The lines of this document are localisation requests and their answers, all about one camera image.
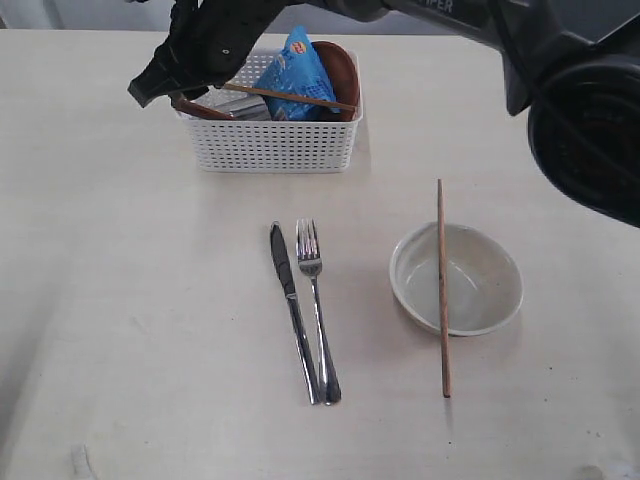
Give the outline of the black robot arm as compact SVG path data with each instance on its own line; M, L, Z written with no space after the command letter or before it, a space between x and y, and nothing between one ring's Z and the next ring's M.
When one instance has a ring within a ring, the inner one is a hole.
M165 40L128 86L141 106L221 86L283 1L177 1ZM373 22L391 12L499 52L506 109L526 113L531 154L574 202L639 223L639 5L635 1L322 1Z

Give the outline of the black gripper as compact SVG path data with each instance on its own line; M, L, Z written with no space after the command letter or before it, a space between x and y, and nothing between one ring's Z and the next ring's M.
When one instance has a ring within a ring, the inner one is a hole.
M128 93L145 108L162 96L195 100L231 80L289 1L176 1L169 34Z

